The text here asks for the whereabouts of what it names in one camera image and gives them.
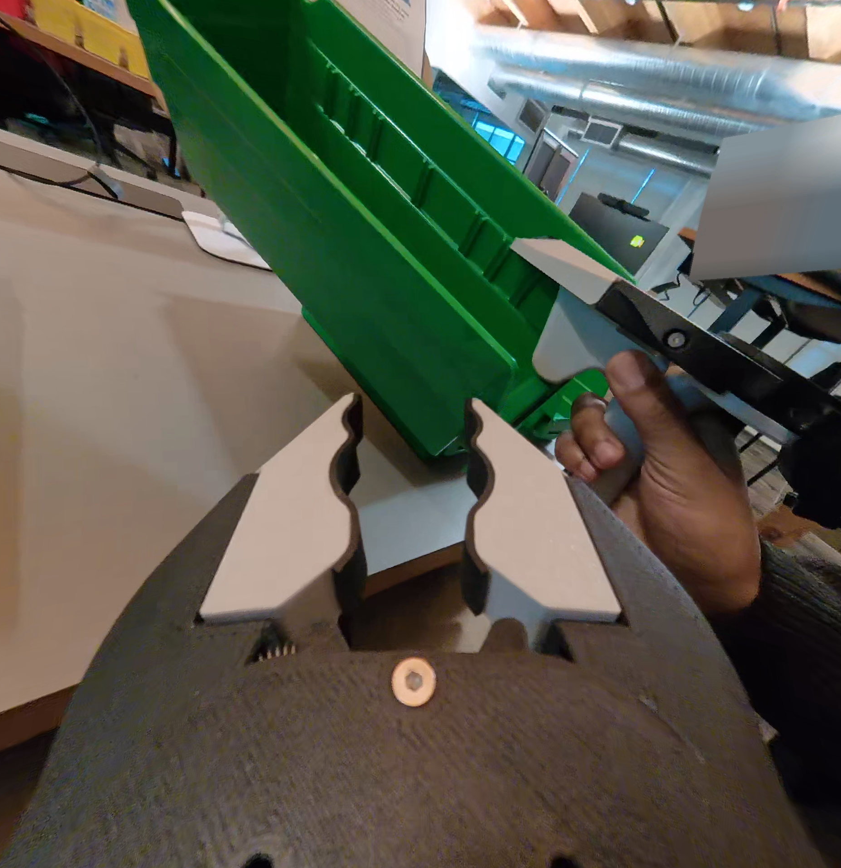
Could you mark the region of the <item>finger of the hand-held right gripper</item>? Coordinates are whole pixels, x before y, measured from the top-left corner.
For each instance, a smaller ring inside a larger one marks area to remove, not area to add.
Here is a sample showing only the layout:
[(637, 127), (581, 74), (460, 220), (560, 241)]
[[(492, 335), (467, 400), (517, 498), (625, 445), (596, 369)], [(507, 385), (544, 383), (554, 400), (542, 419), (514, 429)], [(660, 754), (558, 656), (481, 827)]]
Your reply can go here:
[(621, 331), (599, 311), (568, 288), (559, 287), (544, 330), (532, 355), (536, 374), (551, 385), (560, 385), (578, 374), (601, 370), (616, 354), (642, 350), (654, 360), (657, 350)]
[(512, 242), (512, 250), (589, 306), (596, 305), (616, 283), (632, 285), (632, 281), (565, 241), (516, 238)]

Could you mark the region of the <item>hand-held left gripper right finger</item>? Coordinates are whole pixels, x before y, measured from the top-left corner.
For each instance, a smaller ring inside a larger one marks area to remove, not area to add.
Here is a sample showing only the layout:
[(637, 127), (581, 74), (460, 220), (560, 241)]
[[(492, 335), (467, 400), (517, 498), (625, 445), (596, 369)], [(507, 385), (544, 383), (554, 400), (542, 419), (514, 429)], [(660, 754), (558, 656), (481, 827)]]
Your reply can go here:
[(491, 623), (614, 623), (619, 602), (564, 472), (479, 398), (465, 407), (463, 599)]

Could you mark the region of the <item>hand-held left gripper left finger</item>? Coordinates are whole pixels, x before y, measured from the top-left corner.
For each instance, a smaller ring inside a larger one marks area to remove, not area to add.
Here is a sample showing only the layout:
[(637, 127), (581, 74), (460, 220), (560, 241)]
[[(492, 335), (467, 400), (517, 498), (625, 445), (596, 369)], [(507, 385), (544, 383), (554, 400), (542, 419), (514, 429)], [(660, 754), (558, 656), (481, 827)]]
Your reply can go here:
[(266, 461), (199, 610), (206, 623), (338, 623), (364, 592), (361, 396), (350, 393)]

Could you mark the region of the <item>green plastic storage bin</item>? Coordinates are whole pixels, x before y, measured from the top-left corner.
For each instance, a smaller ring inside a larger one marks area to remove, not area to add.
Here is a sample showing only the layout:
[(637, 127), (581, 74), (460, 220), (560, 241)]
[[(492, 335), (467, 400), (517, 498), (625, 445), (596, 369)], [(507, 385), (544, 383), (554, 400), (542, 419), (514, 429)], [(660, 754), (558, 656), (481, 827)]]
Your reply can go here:
[(129, 2), (195, 180), (423, 459), (481, 398), (553, 440), (602, 375), (532, 357), (559, 292), (512, 250), (630, 274), (337, 2)]

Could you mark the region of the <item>person's right forearm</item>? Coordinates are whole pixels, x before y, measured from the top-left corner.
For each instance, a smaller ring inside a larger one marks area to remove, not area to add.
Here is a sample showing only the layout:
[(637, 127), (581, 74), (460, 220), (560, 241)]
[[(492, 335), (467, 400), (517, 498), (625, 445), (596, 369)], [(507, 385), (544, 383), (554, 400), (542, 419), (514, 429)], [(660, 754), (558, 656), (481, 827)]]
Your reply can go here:
[(753, 602), (709, 623), (752, 707), (776, 732), (788, 792), (841, 809), (841, 567), (761, 544)]

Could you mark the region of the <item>grey desk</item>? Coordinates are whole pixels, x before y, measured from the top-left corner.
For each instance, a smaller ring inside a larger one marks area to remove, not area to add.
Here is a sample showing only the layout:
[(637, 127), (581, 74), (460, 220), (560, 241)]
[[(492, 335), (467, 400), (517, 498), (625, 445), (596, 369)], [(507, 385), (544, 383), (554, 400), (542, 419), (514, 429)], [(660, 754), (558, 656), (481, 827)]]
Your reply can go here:
[(0, 752), (57, 726), (235, 483), (360, 390), (274, 274), (166, 215), (212, 202), (112, 170), (147, 212), (29, 177), (88, 167), (0, 130)]

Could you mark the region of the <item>person's right hand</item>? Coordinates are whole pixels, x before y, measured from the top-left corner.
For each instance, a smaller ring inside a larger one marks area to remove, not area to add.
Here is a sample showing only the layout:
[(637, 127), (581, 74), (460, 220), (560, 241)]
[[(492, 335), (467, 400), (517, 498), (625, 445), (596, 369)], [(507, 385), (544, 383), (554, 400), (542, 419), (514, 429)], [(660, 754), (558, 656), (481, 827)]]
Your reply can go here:
[(613, 356), (605, 375), (644, 450), (612, 511), (704, 615), (746, 609), (760, 590), (761, 545), (727, 415), (687, 411), (638, 351)]

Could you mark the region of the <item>dark monitor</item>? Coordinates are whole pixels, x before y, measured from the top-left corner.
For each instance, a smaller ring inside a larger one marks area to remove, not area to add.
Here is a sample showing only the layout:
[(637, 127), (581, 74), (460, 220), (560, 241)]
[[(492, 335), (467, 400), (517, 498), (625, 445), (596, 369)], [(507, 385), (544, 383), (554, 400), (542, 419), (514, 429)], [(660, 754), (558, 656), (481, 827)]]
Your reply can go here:
[(670, 231), (651, 220), (647, 209), (607, 193), (580, 193), (569, 217), (633, 276)]

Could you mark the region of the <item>white stand base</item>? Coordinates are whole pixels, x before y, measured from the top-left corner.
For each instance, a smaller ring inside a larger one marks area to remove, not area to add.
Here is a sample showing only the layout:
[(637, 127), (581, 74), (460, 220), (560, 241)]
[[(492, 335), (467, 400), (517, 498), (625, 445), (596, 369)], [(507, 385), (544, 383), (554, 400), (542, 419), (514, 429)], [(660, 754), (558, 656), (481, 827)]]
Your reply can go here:
[(265, 272), (272, 271), (263, 257), (223, 213), (212, 217), (185, 210), (182, 217), (193, 240), (204, 253), (236, 265)]

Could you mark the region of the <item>clipboard with printed paper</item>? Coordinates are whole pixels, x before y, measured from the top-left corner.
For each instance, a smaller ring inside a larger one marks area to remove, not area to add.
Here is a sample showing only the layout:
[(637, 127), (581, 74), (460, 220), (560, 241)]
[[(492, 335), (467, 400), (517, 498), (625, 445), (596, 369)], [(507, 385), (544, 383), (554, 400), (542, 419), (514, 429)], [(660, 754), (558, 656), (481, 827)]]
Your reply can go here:
[(426, 1), (338, 1), (408, 70), (423, 76)]

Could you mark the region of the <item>yellow plastic bin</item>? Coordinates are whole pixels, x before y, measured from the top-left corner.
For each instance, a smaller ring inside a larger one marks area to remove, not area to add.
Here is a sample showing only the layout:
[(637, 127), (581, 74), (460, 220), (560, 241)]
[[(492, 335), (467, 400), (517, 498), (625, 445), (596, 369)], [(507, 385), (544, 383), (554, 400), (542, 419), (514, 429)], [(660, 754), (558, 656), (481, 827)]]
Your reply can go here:
[(47, 35), (151, 80), (144, 47), (123, 2), (31, 1), (29, 19)]

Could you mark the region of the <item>silver air duct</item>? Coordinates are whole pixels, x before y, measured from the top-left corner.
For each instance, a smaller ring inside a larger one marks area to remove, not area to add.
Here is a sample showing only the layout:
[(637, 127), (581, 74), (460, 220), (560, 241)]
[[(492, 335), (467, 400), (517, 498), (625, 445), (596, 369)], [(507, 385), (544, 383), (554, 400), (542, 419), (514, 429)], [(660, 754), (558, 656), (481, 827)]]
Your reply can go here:
[(841, 66), (712, 49), (479, 26), (495, 90), (706, 143), (841, 114)]

